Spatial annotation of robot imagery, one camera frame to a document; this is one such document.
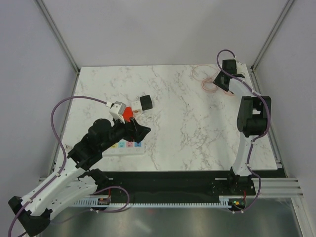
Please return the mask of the white cube plug tiger print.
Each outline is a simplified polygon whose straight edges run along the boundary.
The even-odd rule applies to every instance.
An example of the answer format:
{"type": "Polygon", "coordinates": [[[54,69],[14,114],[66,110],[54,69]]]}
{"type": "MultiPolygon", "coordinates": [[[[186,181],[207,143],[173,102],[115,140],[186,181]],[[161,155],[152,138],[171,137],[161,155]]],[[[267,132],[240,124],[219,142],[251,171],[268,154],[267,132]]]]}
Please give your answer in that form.
{"type": "Polygon", "coordinates": [[[134,115],[140,115],[143,112],[140,100],[133,101],[131,103],[131,108],[134,115]]]}

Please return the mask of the left aluminium frame post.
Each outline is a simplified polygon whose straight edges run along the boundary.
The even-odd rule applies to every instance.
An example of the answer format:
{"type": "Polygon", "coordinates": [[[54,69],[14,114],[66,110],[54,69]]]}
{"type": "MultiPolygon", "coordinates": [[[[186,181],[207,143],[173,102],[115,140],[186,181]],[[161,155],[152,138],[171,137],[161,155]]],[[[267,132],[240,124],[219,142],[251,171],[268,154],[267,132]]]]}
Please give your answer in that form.
{"type": "Polygon", "coordinates": [[[34,3],[39,8],[41,14],[43,15],[47,25],[49,26],[50,30],[52,31],[57,43],[61,47],[63,53],[65,54],[67,60],[69,61],[70,65],[72,66],[73,70],[75,71],[76,75],[78,76],[80,73],[80,68],[76,63],[72,53],[70,52],[69,47],[67,46],[64,38],[62,37],[51,13],[49,12],[45,2],[43,0],[34,0],[34,3]]]}

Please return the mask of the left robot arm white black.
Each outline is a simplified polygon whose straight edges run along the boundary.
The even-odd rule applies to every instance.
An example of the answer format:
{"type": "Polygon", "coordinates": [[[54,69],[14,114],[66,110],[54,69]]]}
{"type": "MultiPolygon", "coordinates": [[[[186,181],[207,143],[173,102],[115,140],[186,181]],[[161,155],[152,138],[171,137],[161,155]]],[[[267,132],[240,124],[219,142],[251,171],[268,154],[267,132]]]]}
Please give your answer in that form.
{"type": "Polygon", "coordinates": [[[43,232],[62,210],[76,200],[93,194],[104,194],[108,181],[103,172],[92,169],[103,152],[120,140],[140,143],[151,129],[140,125],[135,118],[110,122],[96,120],[83,138],[67,153],[61,165],[28,194],[13,196],[8,205],[25,234],[34,237],[43,232]]]}

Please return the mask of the aluminium rail bar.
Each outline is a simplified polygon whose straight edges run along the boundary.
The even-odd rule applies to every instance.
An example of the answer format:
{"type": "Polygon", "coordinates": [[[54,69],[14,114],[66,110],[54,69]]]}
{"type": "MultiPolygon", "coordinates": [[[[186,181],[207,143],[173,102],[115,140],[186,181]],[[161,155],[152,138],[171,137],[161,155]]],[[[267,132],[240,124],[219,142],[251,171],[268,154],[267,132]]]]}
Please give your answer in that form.
{"type": "MultiPolygon", "coordinates": [[[[256,191],[255,195],[298,195],[301,192],[297,180],[290,178],[258,178],[255,175],[250,177],[256,191]]],[[[107,192],[105,195],[111,196],[109,193],[110,188],[104,188],[104,190],[107,192]]],[[[87,195],[103,195],[97,190],[97,185],[94,183],[93,178],[88,176],[80,177],[76,182],[73,180],[62,181],[59,177],[51,183],[45,180],[40,184],[36,194],[39,198],[55,198],[59,194],[74,196],[75,194],[81,195],[82,192],[86,192],[87,195]]]]}

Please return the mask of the red cube plug adapter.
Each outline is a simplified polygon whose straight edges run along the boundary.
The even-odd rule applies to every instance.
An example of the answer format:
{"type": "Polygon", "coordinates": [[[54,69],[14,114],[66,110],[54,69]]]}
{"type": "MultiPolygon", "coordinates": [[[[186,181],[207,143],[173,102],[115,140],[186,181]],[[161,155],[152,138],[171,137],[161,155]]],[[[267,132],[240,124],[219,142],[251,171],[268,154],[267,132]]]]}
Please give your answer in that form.
{"type": "Polygon", "coordinates": [[[131,107],[126,107],[123,112],[123,118],[126,122],[130,122],[131,118],[134,117],[133,110],[131,107]]]}

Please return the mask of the pink round disc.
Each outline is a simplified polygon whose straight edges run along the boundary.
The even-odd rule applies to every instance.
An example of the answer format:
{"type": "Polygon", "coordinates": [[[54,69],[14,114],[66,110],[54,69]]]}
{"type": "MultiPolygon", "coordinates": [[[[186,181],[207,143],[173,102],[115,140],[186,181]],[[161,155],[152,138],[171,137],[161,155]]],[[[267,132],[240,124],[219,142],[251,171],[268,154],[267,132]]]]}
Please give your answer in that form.
{"type": "Polygon", "coordinates": [[[224,91],[224,93],[228,96],[234,96],[234,94],[231,91],[224,91]]]}

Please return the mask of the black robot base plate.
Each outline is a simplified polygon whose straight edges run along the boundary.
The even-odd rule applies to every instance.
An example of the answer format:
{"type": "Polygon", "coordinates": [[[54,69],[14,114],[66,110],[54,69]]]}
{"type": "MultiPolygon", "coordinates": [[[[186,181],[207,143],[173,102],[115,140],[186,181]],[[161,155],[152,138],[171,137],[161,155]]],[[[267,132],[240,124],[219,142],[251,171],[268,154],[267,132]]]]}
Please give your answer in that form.
{"type": "Polygon", "coordinates": [[[219,196],[256,194],[251,177],[234,177],[230,171],[100,171],[85,172],[97,190],[110,188],[115,202],[215,201],[219,196]]]}

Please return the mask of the black cube plug adapter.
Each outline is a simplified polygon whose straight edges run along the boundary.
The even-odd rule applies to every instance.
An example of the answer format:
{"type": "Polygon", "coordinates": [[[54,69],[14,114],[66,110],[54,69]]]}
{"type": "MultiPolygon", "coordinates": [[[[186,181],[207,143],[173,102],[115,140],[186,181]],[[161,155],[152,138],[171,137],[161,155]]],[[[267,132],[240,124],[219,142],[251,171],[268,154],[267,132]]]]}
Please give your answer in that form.
{"type": "Polygon", "coordinates": [[[150,95],[144,95],[139,98],[143,111],[150,110],[153,108],[153,102],[150,95]]]}

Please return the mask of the white power strip coloured sockets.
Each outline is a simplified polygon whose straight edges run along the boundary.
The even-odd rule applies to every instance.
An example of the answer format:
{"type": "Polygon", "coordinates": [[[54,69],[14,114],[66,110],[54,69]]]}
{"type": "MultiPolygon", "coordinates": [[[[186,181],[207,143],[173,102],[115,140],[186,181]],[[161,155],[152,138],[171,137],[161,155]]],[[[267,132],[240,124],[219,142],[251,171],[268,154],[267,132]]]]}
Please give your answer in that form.
{"type": "Polygon", "coordinates": [[[145,153],[145,145],[140,142],[127,142],[121,140],[118,143],[112,145],[110,148],[105,150],[102,155],[103,157],[114,157],[114,156],[136,156],[143,155],[145,153]]]}

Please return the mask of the aluminium frame post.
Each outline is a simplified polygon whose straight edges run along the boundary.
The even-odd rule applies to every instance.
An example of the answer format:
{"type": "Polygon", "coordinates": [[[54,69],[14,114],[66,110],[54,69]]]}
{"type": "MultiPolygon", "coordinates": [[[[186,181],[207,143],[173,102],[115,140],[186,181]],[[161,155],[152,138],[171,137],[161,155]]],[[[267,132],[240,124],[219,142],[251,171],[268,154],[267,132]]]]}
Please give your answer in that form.
{"type": "Polygon", "coordinates": [[[78,76],[80,73],[80,68],[76,63],[72,53],[70,52],[69,47],[67,46],[64,38],[62,37],[51,13],[49,12],[45,2],[43,0],[34,0],[34,3],[39,8],[41,14],[43,15],[47,25],[49,26],[50,30],[52,31],[57,43],[61,47],[63,53],[65,54],[67,60],[69,61],[70,65],[72,66],[73,70],[75,71],[76,75],[78,76]]]}
{"type": "Polygon", "coordinates": [[[276,19],[273,27],[271,28],[267,38],[265,39],[264,44],[262,45],[261,49],[259,50],[259,53],[257,54],[254,62],[250,66],[252,73],[254,73],[256,71],[256,69],[258,68],[258,66],[259,66],[260,62],[262,61],[266,51],[268,50],[268,48],[270,47],[271,43],[273,42],[275,36],[277,35],[279,30],[281,29],[283,22],[285,21],[287,15],[291,11],[295,2],[296,2],[295,0],[287,0],[286,1],[284,7],[282,8],[279,16],[276,19]]]}

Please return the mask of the right aluminium frame post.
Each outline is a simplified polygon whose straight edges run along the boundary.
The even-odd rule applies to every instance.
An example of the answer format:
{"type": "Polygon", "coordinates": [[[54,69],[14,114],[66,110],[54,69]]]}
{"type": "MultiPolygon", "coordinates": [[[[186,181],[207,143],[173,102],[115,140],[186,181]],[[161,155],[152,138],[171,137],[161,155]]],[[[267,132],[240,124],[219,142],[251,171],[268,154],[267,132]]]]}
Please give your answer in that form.
{"type": "Polygon", "coordinates": [[[270,47],[271,43],[273,42],[275,36],[277,35],[279,30],[281,29],[283,22],[285,21],[287,15],[291,11],[295,2],[296,2],[295,0],[287,0],[286,1],[284,7],[282,8],[279,16],[276,19],[273,27],[271,28],[267,38],[265,39],[264,44],[262,45],[261,49],[259,50],[259,53],[257,54],[254,62],[250,66],[252,73],[254,73],[256,71],[256,69],[258,68],[258,66],[259,66],[260,62],[262,61],[266,51],[268,50],[268,48],[270,47]]]}

